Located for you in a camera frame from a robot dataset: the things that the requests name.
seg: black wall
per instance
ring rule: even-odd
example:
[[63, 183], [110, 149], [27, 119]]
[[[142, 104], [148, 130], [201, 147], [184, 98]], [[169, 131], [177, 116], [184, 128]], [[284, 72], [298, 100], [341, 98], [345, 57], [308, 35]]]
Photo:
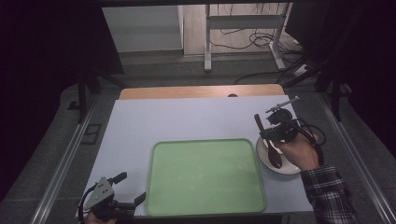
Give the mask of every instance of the black wall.
[[48, 129], [61, 92], [94, 67], [122, 74], [102, 9], [0, 5], [0, 199]]

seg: white table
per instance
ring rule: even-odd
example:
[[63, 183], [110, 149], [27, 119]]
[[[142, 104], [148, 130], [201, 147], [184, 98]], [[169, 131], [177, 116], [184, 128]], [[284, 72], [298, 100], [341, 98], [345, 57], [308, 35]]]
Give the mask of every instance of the white table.
[[[147, 190], [151, 150], [156, 143], [246, 138], [256, 146], [259, 130], [254, 114], [260, 114], [264, 127], [268, 127], [265, 109], [287, 100], [286, 95], [118, 100], [87, 188], [101, 176], [109, 178], [127, 172], [127, 179], [113, 189], [116, 200], [131, 203]], [[294, 114], [291, 105], [285, 108]], [[280, 175], [259, 164], [267, 200], [264, 214], [312, 211], [300, 175]], [[148, 216], [143, 204], [135, 215]]]

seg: green tray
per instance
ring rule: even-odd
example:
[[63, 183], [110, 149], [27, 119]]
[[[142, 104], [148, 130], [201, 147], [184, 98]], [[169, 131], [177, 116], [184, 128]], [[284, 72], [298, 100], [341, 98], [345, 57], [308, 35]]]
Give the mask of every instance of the green tray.
[[266, 205], [247, 139], [156, 144], [147, 193], [146, 210], [154, 217], [253, 213]]

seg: gray floor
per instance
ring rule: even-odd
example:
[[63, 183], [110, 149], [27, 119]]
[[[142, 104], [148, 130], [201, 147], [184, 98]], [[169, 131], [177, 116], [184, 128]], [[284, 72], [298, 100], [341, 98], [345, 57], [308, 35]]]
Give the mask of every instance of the gray floor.
[[[117, 78], [133, 87], [233, 85], [238, 78], [247, 74], [276, 71], [275, 62], [270, 53], [214, 57], [211, 73], [204, 71], [202, 56], [122, 54], [120, 57], [125, 75], [117, 76]], [[274, 83], [278, 76], [279, 74], [276, 73], [261, 74], [243, 78], [238, 81], [238, 84]], [[285, 92], [289, 96], [299, 95], [302, 98], [293, 106], [298, 116], [326, 131], [328, 140], [323, 147], [326, 161], [338, 167], [342, 177], [352, 189], [353, 201], [361, 223], [382, 223], [372, 196], [362, 184], [357, 168], [351, 162], [347, 150], [321, 105], [321, 95], [313, 90], [313, 81], [315, 81], [314, 77], [293, 88], [285, 89]], [[56, 195], [56, 200], [49, 208], [47, 223], [77, 223], [75, 214], [79, 198], [90, 175], [112, 106], [120, 95], [120, 89], [112, 83], [102, 79], [101, 83], [103, 85], [101, 94], [89, 94], [89, 99], [96, 99], [89, 124], [102, 125], [98, 139], [93, 145], [78, 146], [62, 187]], [[77, 100], [76, 86], [64, 91], [61, 106], [47, 134], [7, 197], [0, 203], [1, 223], [28, 223], [32, 219], [53, 172], [78, 128], [78, 111], [67, 110], [69, 104]], [[389, 174], [394, 174], [396, 171], [396, 161], [353, 111], [353, 108], [348, 105], [347, 98], [341, 101], [341, 117], [347, 133], [359, 150], [369, 171], [383, 190], [391, 207], [395, 208], [396, 181]], [[91, 140], [91, 136], [85, 135], [81, 141], [88, 143]], [[271, 220], [264, 220], [263, 217], [256, 217], [255, 221], [274, 223]], [[205, 220], [200, 223], [225, 222], [224, 220]], [[157, 220], [153, 223], [163, 223], [163, 221]], [[290, 214], [290, 223], [315, 223], [315, 220], [312, 213]]]

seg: white wall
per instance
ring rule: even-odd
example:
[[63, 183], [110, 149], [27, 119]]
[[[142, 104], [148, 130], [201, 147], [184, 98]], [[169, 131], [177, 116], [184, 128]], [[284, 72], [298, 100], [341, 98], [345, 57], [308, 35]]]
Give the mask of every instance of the white wall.
[[103, 12], [118, 52], [182, 49], [177, 6], [104, 7]]

